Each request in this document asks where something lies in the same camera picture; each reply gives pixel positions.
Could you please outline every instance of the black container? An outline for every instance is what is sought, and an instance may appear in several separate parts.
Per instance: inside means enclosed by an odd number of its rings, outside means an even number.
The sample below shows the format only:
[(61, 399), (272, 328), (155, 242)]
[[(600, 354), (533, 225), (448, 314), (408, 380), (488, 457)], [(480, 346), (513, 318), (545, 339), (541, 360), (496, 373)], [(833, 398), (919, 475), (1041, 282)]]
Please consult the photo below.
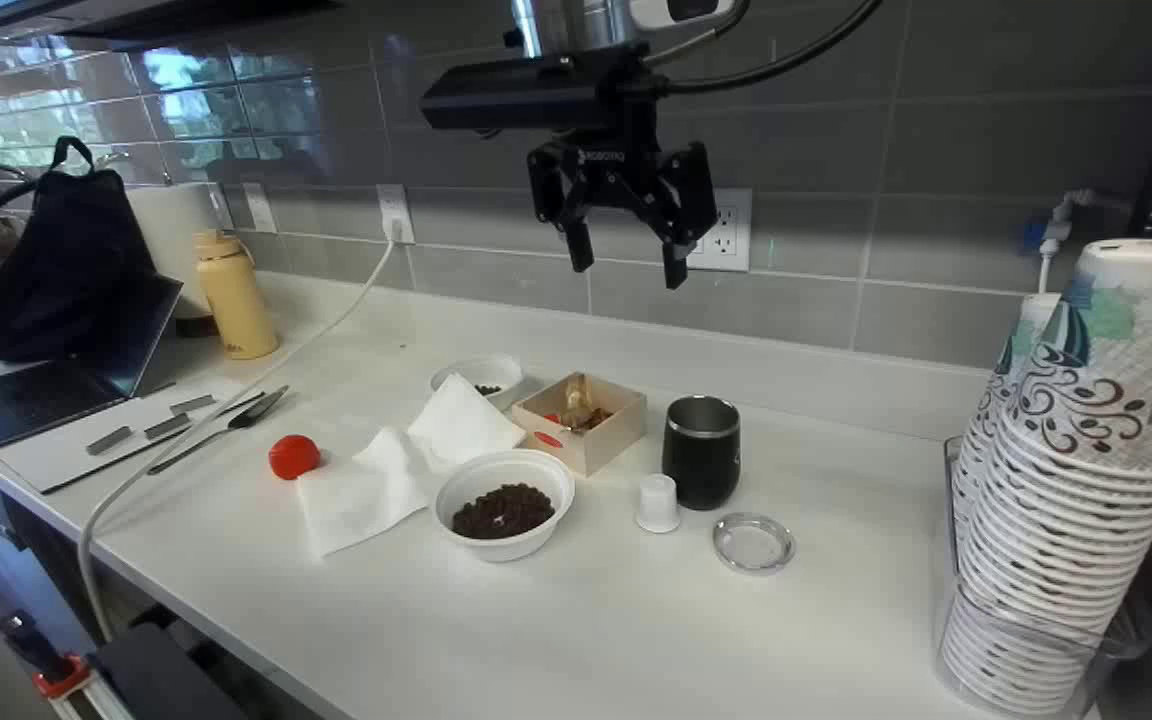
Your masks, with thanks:
[(665, 412), (665, 475), (686, 507), (722, 507), (740, 479), (740, 412), (718, 398), (686, 398)]

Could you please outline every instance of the wall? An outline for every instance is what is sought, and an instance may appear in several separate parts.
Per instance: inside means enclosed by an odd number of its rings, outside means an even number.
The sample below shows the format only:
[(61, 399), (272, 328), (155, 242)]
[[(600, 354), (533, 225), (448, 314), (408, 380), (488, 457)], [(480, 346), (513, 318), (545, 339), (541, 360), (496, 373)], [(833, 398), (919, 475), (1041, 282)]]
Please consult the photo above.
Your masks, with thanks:
[[(852, 0), (759, 0), (678, 71), (783, 55)], [(797, 78), (665, 106), (665, 140), (708, 140), (724, 187), (756, 187), (749, 275), (660, 288), (656, 242), (596, 217), (600, 264), (523, 198), (535, 137), (448, 137), (419, 87), (502, 55), (505, 0), (347, 0), (339, 13), (148, 54), (0, 49), (0, 160), (55, 133), (136, 175), (214, 173), (268, 270), (360, 282), (381, 257), (374, 183), (408, 183), (412, 252), (386, 284), (989, 363), (1034, 284), (1020, 225), (1063, 187), (1131, 198), (1152, 153), (1152, 0), (889, 0)], [(254, 233), (260, 183), (280, 233)]]

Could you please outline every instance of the black bag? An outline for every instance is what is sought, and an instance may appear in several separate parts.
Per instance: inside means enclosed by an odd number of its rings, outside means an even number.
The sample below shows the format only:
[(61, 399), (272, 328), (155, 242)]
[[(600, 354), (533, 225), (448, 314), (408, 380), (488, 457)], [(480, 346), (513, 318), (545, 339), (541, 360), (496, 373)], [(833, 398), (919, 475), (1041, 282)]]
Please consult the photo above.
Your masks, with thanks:
[[(86, 175), (63, 175), (69, 153), (87, 160)], [(69, 356), (123, 284), (151, 275), (123, 180), (92, 165), (92, 149), (61, 137), (40, 180), (9, 187), (0, 210), (31, 198), (29, 228), (0, 270), (0, 360)]]

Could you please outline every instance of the white countertop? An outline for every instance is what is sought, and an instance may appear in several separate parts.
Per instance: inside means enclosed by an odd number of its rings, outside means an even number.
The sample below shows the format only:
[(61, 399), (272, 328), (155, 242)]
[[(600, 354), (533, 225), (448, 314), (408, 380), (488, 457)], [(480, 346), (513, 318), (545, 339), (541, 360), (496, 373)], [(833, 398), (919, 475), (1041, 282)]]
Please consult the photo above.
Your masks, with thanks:
[[(302, 346), (357, 288), (265, 275)], [(310, 561), (302, 507), (265, 448), (310, 434), (344, 457), (408, 425), (456, 356), (515, 354), (533, 377), (574, 369), (644, 390), (647, 439), (600, 475), (556, 542), (485, 564), (417, 518), (328, 564)], [(172, 350), (180, 385), (254, 377)], [(101, 555), (322, 712), (376, 720), (965, 720), (932, 662), (932, 576), (945, 564), (939, 438), (984, 373), (647, 328), (593, 318), (376, 292), (294, 369), (298, 398), (260, 429), (143, 479), (106, 526)], [(678, 537), (631, 530), (631, 475), (656, 470), (660, 409), (718, 392), (744, 412), (744, 479), (728, 507), (775, 518), (797, 561), (740, 576), (712, 555), (718, 511)], [(76, 534), (128, 470), (38, 497)]]

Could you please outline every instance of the white napkin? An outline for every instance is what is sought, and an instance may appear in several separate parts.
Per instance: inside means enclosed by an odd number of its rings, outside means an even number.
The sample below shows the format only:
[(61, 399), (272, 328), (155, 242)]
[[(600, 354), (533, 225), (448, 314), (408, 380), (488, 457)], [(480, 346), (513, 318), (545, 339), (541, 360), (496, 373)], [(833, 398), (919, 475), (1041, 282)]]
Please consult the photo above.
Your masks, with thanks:
[(328, 461), (298, 479), (310, 551), (316, 561), (374, 542), (432, 505), (448, 470), (523, 439), (463, 377), (448, 377), (408, 434), (381, 429), (351, 461)]
[(448, 373), (419, 418), (408, 425), (408, 439), (425, 453), (430, 470), (443, 475), (488, 453), (509, 453), (527, 434), (502, 418), (463, 377)]
[(419, 511), (435, 475), (396, 429), (381, 429), (351, 461), (328, 461), (298, 479), (310, 551), (316, 561), (381, 537)]

